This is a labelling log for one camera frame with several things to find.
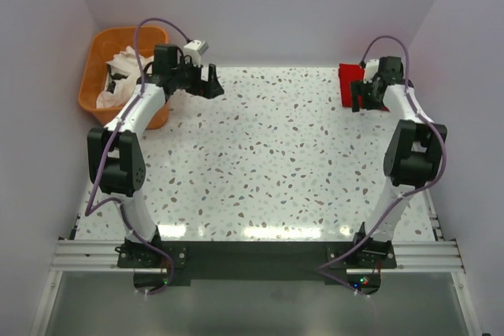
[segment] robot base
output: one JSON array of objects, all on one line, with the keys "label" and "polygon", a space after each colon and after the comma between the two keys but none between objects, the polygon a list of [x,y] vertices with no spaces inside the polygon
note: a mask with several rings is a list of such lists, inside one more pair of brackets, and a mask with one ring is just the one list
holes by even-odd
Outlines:
[{"label": "robot base", "polygon": [[[193,279],[322,281],[328,285],[338,284],[320,275],[317,268],[354,245],[353,242],[162,241],[158,233],[151,244],[173,259],[176,273],[172,286],[190,286]],[[381,264],[379,268],[396,268],[397,264],[391,245],[385,255],[372,251],[372,247],[370,240],[359,253],[334,264],[329,269],[330,274],[365,294],[375,293],[381,282],[377,265]],[[125,240],[121,247],[116,248],[116,252],[119,253],[119,268],[156,269],[136,271],[133,279],[135,288],[156,288],[165,283],[165,275],[157,269],[167,268],[166,262],[144,245]],[[347,274],[347,269],[368,272]]]}]

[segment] glass panel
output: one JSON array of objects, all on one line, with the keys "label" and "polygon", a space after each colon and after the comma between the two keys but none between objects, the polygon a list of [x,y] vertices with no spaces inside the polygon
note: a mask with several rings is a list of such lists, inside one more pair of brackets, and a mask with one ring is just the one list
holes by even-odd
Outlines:
[{"label": "glass panel", "polygon": [[322,282],[238,281],[194,281],[145,300],[120,272],[64,274],[47,335],[70,334],[468,335],[449,274],[386,275],[371,300]]}]

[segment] white table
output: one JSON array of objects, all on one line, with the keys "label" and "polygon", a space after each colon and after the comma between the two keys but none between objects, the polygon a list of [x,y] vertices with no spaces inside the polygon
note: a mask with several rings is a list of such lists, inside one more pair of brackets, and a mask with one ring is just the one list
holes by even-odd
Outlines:
[{"label": "white table", "polygon": [[[217,68],[225,95],[176,93],[141,140],[146,201],[163,239],[346,241],[373,209],[397,120],[341,106],[334,68]],[[91,183],[80,203],[83,214]],[[433,241],[428,194],[396,242]],[[76,240],[121,240],[114,205],[78,220]]]}]

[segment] black mounting plate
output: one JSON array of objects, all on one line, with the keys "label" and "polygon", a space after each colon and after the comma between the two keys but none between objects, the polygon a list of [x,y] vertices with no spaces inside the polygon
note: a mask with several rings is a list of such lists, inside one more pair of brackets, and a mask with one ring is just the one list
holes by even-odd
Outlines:
[{"label": "black mounting plate", "polygon": [[[186,242],[166,241],[156,245],[173,259],[176,274],[173,286],[190,286],[193,279],[247,280],[247,281],[322,281],[337,284],[317,272],[322,264],[332,260],[338,253],[344,253],[352,242]],[[159,259],[136,260],[122,253],[119,268],[161,268]],[[396,268],[395,258],[386,259],[382,268]],[[348,268],[373,269],[374,264],[335,264],[331,274],[344,282],[350,282],[353,275],[347,275]],[[135,273],[149,275],[154,273]]]}]

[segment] cable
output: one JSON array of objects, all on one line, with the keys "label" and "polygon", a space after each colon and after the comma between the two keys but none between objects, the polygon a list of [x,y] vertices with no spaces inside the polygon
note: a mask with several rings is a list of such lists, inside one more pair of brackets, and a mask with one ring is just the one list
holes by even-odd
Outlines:
[{"label": "cable", "polygon": [[162,255],[169,262],[170,274],[169,274],[169,279],[168,279],[167,283],[165,285],[163,285],[162,287],[158,288],[158,289],[154,289],[154,290],[148,291],[147,295],[160,293],[167,286],[170,285],[170,283],[173,280],[173,275],[175,273],[175,265],[173,263],[172,258],[167,253],[165,253],[162,250],[160,250],[160,249],[152,246],[147,240],[145,240],[144,238],[142,238],[138,234],[138,232],[136,232],[133,229],[133,227],[129,223],[128,219],[126,218],[126,214],[125,214],[125,211],[124,211],[124,204],[123,204],[123,202],[119,198],[115,198],[115,197],[107,198],[107,199],[105,199],[103,201],[100,201],[96,205],[93,205],[93,202],[95,201],[96,193],[98,192],[99,184],[100,184],[100,181],[102,179],[103,171],[105,169],[105,163],[106,163],[106,160],[107,160],[107,157],[108,157],[108,153],[109,153],[109,151],[110,151],[110,149],[112,147],[113,141],[116,138],[117,134],[119,133],[120,127],[123,125],[124,121],[126,120],[126,116],[131,112],[131,110],[133,109],[133,107],[138,103],[138,101],[142,97],[143,93],[145,92],[145,86],[146,86],[145,75],[146,75],[146,73],[143,70],[142,62],[140,61],[140,52],[139,52],[139,44],[138,44],[138,42],[139,42],[139,31],[140,31],[140,28],[145,23],[148,23],[150,21],[158,21],[158,22],[162,22],[162,23],[165,23],[167,25],[170,25],[171,27],[173,27],[174,29],[176,29],[186,39],[187,42],[191,41],[189,39],[189,37],[187,37],[187,35],[185,33],[183,33],[183,31],[180,28],[178,28],[174,23],[172,23],[170,21],[167,21],[167,20],[164,20],[164,19],[161,19],[159,17],[150,17],[148,19],[143,20],[142,22],[140,22],[140,24],[138,24],[136,26],[135,33],[133,35],[133,47],[135,49],[136,63],[138,64],[139,70],[140,70],[140,83],[141,83],[141,85],[140,85],[140,94],[137,94],[135,96],[135,98],[132,100],[132,102],[130,102],[130,104],[128,105],[128,107],[123,111],[122,116],[117,121],[116,127],[112,131],[112,134],[109,136],[109,139],[107,140],[107,143],[105,144],[105,148],[103,149],[103,154],[102,154],[102,157],[100,158],[100,163],[98,165],[98,170],[96,172],[96,177],[94,178],[94,184],[93,184],[93,187],[91,188],[91,193],[90,193],[90,196],[89,196],[89,201],[87,202],[86,210],[84,211],[84,215],[85,216],[90,216],[93,212],[95,212],[98,208],[100,208],[104,204],[106,204],[108,202],[112,202],[112,201],[116,202],[119,205],[120,214],[121,214],[122,220],[123,220],[124,225],[126,226],[126,228],[129,229],[129,231],[138,240],[140,240],[140,242],[142,244],[144,244],[145,247],[147,247],[148,249],[154,251],[155,253],[158,253],[158,254]]},{"label": "cable", "polygon": [[405,67],[405,80],[404,80],[404,83],[405,83],[405,86],[404,86],[405,89],[404,89],[404,91],[406,93],[406,98],[408,99],[409,105],[411,106],[411,108],[413,109],[413,111],[417,114],[418,118],[431,129],[432,133],[438,139],[438,142],[439,142],[439,144],[441,146],[442,160],[441,160],[441,167],[439,168],[438,174],[436,175],[436,177],[430,183],[426,183],[421,188],[416,188],[414,190],[410,190],[409,192],[406,192],[402,196],[397,197],[395,200],[393,200],[393,202],[390,203],[389,206],[385,209],[384,214],[378,219],[378,221],[376,222],[376,224],[371,228],[371,230],[368,232],[368,234],[359,243],[357,243],[354,247],[352,247],[349,251],[345,252],[343,255],[338,256],[335,259],[330,260],[328,263],[322,264],[319,268],[317,268],[317,272],[319,274],[321,274],[321,275],[323,275],[325,277],[329,277],[331,279],[334,279],[338,283],[341,283],[344,286],[346,286],[346,287],[348,287],[348,288],[350,288],[352,290],[354,290],[354,288],[352,286],[348,285],[342,279],[338,279],[337,277],[335,277],[333,275],[330,275],[327,272],[323,272],[322,270],[331,267],[331,265],[333,265],[335,263],[339,263],[341,260],[344,260],[348,256],[350,256],[353,253],[357,252],[364,245],[364,243],[366,243],[368,241],[368,239],[371,238],[371,235],[382,224],[382,222],[387,218],[388,214],[390,214],[390,212],[392,211],[392,209],[399,202],[401,202],[403,199],[405,199],[407,197],[413,196],[413,195],[415,195],[417,193],[420,193],[420,192],[422,192],[424,190],[427,190],[427,189],[433,187],[434,185],[436,185],[438,183],[438,181],[441,179],[441,177],[443,176],[443,174],[445,172],[445,169],[447,167],[447,149],[446,149],[446,147],[444,145],[443,137],[441,137],[441,134],[434,127],[434,125],[427,119],[427,117],[424,116],[421,112],[419,112],[418,108],[415,106],[413,98],[411,97],[411,93],[408,91],[408,83],[410,82],[410,55],[408,53],[408,49],[406,48],[406,45],[400,39],[397,39],[396,37],[394,37],[392,35],[381,35],[380,37],[376,37],[373,41],[371,41],[371,43],[369,44],[368,48],[366,49],[366,51],[364,53],[364,56],[362,57],[362,61],[365,61],[365,58],[366,58],[369,50],[371,49],[371,46],[373,46],[374,43],[376,41],[380,40],[380,39],[392,39],[392,40],[396,41],[401,46],[401,48],[403,49],[404,55],[405,55],[405,63],[406,63],[405,64],[405,66],[406,66]]},{"label": "cable", "polygon": [[153,62],[149,62],[145,65],[145,67],[143,68],[143,72],[147,74],[147,71],[149,71],[149,68],[152,67],[152,64]]}]

